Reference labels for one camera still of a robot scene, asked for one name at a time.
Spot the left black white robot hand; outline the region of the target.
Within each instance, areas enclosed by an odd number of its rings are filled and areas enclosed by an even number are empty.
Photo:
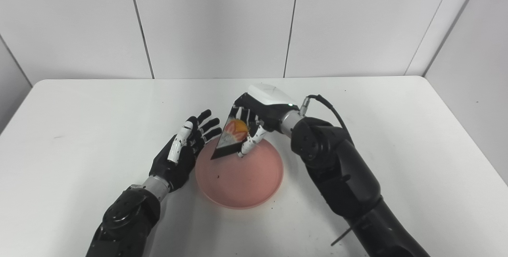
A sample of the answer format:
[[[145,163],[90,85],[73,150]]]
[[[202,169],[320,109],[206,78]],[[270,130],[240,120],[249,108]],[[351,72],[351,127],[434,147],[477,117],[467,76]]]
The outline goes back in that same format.
[[[210,109],[190,116],[154,158],[149,175],[173,192],[185,185],[204,146],[221,135],[220,120]]]

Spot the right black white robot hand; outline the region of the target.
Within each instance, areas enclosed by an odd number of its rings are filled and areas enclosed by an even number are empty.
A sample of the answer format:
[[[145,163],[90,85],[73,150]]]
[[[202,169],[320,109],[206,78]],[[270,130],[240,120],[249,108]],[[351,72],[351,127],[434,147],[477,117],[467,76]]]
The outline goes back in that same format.
[[[268,132],[276,131],[291,137],[294,126],[302,119],[297,103],[289,95],[263,83],[249,86],[247,92],[233,103],[229,116],[245,121],[249,128],[238,151],[241,158]]]

